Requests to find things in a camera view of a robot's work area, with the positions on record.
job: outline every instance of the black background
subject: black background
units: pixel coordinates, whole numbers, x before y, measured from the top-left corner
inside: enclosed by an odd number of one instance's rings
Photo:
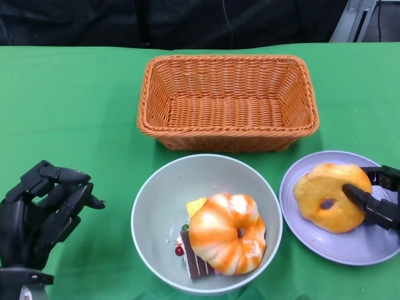
[[[230,48],[222,0],[137,1],[144,10],[135,0],[0,0],[0,45]],[[328,42],[346,2],[225,0],[233,48]]]

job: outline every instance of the plate rim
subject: plate rim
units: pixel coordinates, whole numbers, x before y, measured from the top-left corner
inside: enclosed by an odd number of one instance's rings
[[[288,222],[288,219],[287,219],[287,216],[286,216],[286,211],[285,211],[285,209],[283,208],[283,205],[282,205],[282,190],[283,190],[283,184],[284,184],[284,182],[285,182],[285,180],[286,180],[286,177],[288,176],[288,174],[290,173],[290,171],[291,171],[297,164],[299,164],[301,161],[303,161],[303,160],[309,158],[310,156],[320,155],[320,154],[324,154],[324,153],[341,153],[341,154],[347,154],[347,155],[350,155],[350,156],[356,156],[356,157],[365,159],[365,160],[369,161],[369,162],[372,163],[372,164],[375,164],[377,167],[380,167],[380,166],[381,166],[380,164],[378,164],[377,162],[373,161],[372,159],[366,158],[366,157],[364,157],[364,156],[362,156],[362,155],[359,155],[359,154],[356,154],[356,153],[352,153],[352,152],[337,151],[337,150],[318,151],[318,152],[314,152],[314,153],[308,154],[308,155],[306,155],[306,156],[304,156],[304,157],[298,159],[298,160],[297,160],[295,163],[293,163],[293,164],[291,165],[291,167],[286,171],[286,173],[285,173],[285,175],[283,176],[283,179],[282,179],[282,181],[281,181],[281,186],[279,187],[279,205],[281,206],[281,212],[282,212],[283,218],[285,219],[285,223],[287,224],[287,226],[289,227],[289,229],[291,230],[291,232],[297,237],[297,239],[300,240],[300,241],[303,243],[303,245],[305,245],[305,246],[306,246],[308,249],[310,249],[312,252],[314,252],[314,253],[316,253],[316,254],[322,256],[322,257],[325,258],[325,259],[328,259],[328,260],[330,260],[330,261],[334,261],[335,263],[345,264],[345,265],[348,265],[348,266],[372,266],[373,264],[379,264],[379,263],[382,263],[382,262],[384,262],[384,261],[387,261],[388,259],[391,259],[393,256],[395,256],[397,253],[400,252],[400,246],[399,246],[398,249],[397,249],[396,251],[394,251],[392,254],[390,254],[390,255],[388,255],[388,256],[386,256],[386,257],[384,257],[384,258],[381,258],[381,259],[376,259],[376,260],[371,261],[371,262],[349,262],[349,261],[345,261],[345,260],[342,260],[342,259],[334,259],[334,258],[332,258],[332,257],[329,257],[329,256],[327,256],[327,255],[325,255],[325,254],[319,252],[317,249],[314,249],[313,246],[312,246],[311,244],[308,244],[303,238],[301,238],[301,237],[297,234],[296,230],[295,230],[295,229],[292,227],[292,225]]]

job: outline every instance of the pineapple piece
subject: pineapple piece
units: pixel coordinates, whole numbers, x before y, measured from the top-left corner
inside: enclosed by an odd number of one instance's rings
[[[199,209],[203,206],[203,204],[207,201],[207,198],[200,198],[195,201],[189,202],[186,204],[187,213],[189,214],[189,218],[193,217],[194,214],[197,213]]]

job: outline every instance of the basket rim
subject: basket rim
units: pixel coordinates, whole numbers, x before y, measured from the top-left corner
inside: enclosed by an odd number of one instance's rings
[[[259,60],[286,60],[295,61],[300,65],[301,75],[307,83],[307,110],[310,116],[310,122],[304,126],[297,127],[278,127],[278,126],[208,126],[208,127],[156,127],[150,125],[146,120],[146,104],[149,96],[149,85],[153,67],[158,61],[173,60],[173,59],[237,59],[249,58]],[[308,136],[317,131],[319,127],[319,114],[316,106],[314,88],[311,83],[311,76],[308,67],[303,59],[292,54],[166,54],[152,58],[146,65],[144,70],[144,79],[139,100],[137,112],[137,127],[143,133],[155,138],[168,137],[193,137],[202,136],[203,134],[209,137],[218,136]]]

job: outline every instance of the donut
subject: donut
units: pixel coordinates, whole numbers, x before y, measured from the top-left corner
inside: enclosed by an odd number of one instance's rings
[[[238,229],[244,234],[238,238]],[[217,194],[190,219],[194,253],[225,275],[256,269],[263,258],[265,224],[248,195]]]
[[[368,176],[354,164],[324,163],[314,167],[294,185],[301,215],[332,233],[345,233],[359,226],[364,212],[346,197],[343,184],[372,193]],[[326,201],[331,207],[323,207]]]

